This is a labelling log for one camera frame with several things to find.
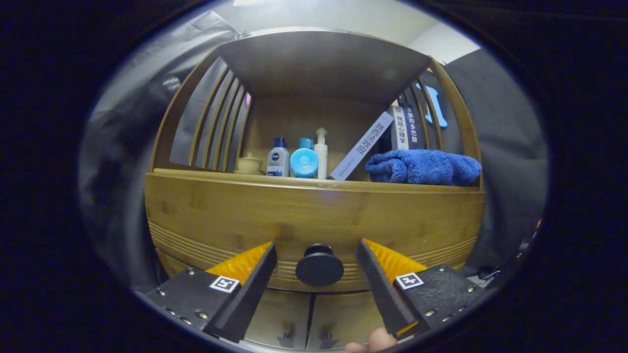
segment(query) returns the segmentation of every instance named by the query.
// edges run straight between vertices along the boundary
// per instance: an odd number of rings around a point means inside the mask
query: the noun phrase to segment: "white pump bottle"
[[[319,128],[316,130],[316,134],[318,140],[314,145],[314,152],[318,156],[318,179],[327,179],[327,145],[325,144],[327,130]]]

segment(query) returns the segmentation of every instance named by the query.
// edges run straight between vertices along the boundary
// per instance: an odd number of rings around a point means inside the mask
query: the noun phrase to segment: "wooden cabinet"
[[[146,175],[149,228],[167,272],[189,265],[209,268],[274,242],[278,265],[247,339],[276,345],[280,331],[293,322],[295,347],[304,348],[305,302],[311,293],[325,292],[316,295],[307,343],[308,350],[317,350],[325,331],[331,330],[339,339],[334,347],[341,347],[350,340],[364,341],[381,326],[356,260],[360,238],[427,266],[461,267],[484,214],[481,175],[470,187],[372,183],[364,170],[369,156],[347,181],[231,173],[236,158],[247,152],[263,159],[265,170],[273,138],[286,138],[292,152],[299,138],[314,137],[321,126],[328,131],[331,172],[400,95],[416,103],[424,147],[441,149],[438,121],[428,126],[423,119],[427,112],[418,104],[426,90],[415,87],[428,67],[452,105],[464,155],[481,162],[475,128],[455,84],[438,62],[409,48],[339,31],[279,30],[234,40],[209,53],[170,102]],[[219,73],[204,93],[207,101],[189,161],[173,163],[181,116],[210,68]],[[250,105],[245,92],[252,97]],[[430,98],[423,101],[435,117]],[[428,143],[431,134],[436,146]],[[296,278],[297,262],[314,243],[331,246],[344,264],[344,275],[331,286],[314,288]],[[285,308],[295,317],[272,316]]]
[[[367,292],[317,295],[306,350],[320,350],[327,337],[338,340],[327,349],[342,349],[349,342],[366,344],[369,334],[384,322]]]

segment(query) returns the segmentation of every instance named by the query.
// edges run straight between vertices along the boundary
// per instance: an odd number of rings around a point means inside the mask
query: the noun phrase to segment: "black knob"
[[[324,287],[336,283],[345,273],[342,261],[333,255],[329,245],[314,244],[296,265],[296,277],[308,286]]]

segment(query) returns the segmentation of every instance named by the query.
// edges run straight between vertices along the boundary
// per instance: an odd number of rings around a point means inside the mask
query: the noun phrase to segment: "cabinet door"
[[[289,330],[292,348],[305,350],[309,311],[310,294],[268,288],[259,301],[244,339],[258,344],[289,348],[282,346],[278,338],[283,338],[284,333]]]
[[[369,334],[384,322],[371,292],[317,295],[312,315],[307,350],[342,349],[349,342],[365,344]],[[331,346],[323,343],[331,334],[338,340]]]

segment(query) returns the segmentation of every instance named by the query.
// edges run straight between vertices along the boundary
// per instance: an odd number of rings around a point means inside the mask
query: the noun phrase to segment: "blue towel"
[[[430,149],[397,149],[366,162],[371,181],[469,186],[480,176],[475,159]]]

